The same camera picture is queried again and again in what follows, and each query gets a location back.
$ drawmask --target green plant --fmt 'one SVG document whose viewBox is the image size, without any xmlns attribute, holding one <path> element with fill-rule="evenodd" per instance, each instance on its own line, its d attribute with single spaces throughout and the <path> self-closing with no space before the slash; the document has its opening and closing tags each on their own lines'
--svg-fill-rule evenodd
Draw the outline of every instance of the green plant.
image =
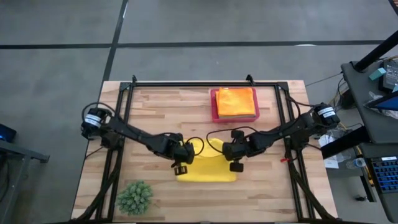
<svg viewBox="0 0 398 224">
<path fill-rule="evenodd" d="M 116 205 L 123 214 L 142 215 L 146 212 L 153 196 L 150 185 L 139 180 L 131 183 L 117 197 Z"/>
</svg>

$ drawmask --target red plastic bin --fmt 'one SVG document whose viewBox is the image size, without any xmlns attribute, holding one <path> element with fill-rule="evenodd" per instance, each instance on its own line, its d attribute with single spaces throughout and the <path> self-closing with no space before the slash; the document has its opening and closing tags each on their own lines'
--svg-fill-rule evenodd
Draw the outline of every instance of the red plastic bin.
<svg viewBox="0 0 398 224">
<path fill-rule="evenodd" d="M 253 122 L 257 120 L 258 117 L 260 117 L 260 109 L 259 109 L 259 104 L 257 102 L 256 89 L 252 88 L 252 90 L 253 90 L 254 109 L 256 110 L 256 116 L 252 118 L 224 118 L 224 119 L 221 119 L 218 116 L 217 100 L 216 100 L 216 91 L 218 91 L 218 89 L 210 90 L 211 118 L 213 119 L 213 122 L 214 123 Z"/>
</svg>

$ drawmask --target yellow cloth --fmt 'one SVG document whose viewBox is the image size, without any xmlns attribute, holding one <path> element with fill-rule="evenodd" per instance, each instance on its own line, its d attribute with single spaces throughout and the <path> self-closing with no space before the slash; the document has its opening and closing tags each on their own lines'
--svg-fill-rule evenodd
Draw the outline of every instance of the yellow cloth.
<svg viewBox="0 0 398 224">
<path fill-rule="evenodd" d="M 218 116 L 256 114 L 252 88 L 220 88 L 216 101 Z"/>
<path fill-rule="evenodd" d="M 198 154 L 201 149 L 201 141 L 193 139 L 190 141 L 193 144 L 195 154 Z M 216 149 L 222 151 L 223 142 L 219 139 L 210 139 L 210 144 Z M 195 156 L 192 164 L 187 166 L 188 173 L 177 176 L 178 181 L 184 182 L 232 182 L 236 180 L 236 174 L 229 171 L 229 161 L 225 157 L 210 147 L 205 141 L 205 148 L 200 155 Z"/>
</svg>

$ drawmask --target wooden table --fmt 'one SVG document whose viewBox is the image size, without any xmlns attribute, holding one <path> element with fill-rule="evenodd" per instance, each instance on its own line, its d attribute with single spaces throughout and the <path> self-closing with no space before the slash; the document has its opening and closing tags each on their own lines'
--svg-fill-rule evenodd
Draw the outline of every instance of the wooden table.
<svg viewBox="0 0 398 224">
<path fill-rule="evenodd" d="M 308 103 L 304 82 L 288 81 L 290 95 Z M 104 82 L 100 101 L 116 105 L 120 82 Z M 217 129 L 235 128 L 247 123 L 215 124 L 211 121 L 209 87 L 145 87 L 134 88 L 129 124 L 148 133 L 182 133 L 185 138 L 199 136 Z M 280 125 L 275 91 L 256 87 L 260 118 L 250 126 L 268 130 Z M 285 117 L 286 102 L 282 93 Z M 308 107 L 300 107 L 302 113 Z M 230 141 L 229 132 L 212 137 Z M 90 142 L 87 153 L 99 148 L 99 141 Z M 177 182 L 172 161 L 153 155 L 145 146 L 126 140 L 118 192 L 127 184 L 144 180 L 154 190 L 152 205 L 145 215 L 129 217 L 115 208 L 114 222 L 294 222 L 295 213 L 290 175 L 281 163 L 285 147 L 277 141 L 264 154 L 244 158 L 244 172 L 235 182 Z M 100 190 L 106 150 L 90 156 L 83 166 L 72 218 L 83 213 Z M 330 190 L 322 154 L 311 147 L 303 151 L 310 188 L 330 214 L 337 212 Z M 308 217 L 305 197 L 300 189 L 304 216 Z"/>
</svg>

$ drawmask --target folded orange towel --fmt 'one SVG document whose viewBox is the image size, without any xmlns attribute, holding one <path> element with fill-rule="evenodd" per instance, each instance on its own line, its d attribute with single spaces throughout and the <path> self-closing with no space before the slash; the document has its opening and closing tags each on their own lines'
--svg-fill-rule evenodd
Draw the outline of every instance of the folded orange towel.
<svg viewBox="0 0 398 224">
<path fill-rule="evenodd" d="M 256 114 L 252 88 L 220 88 L 216 101 L 218 116 Z"/>
</svg>

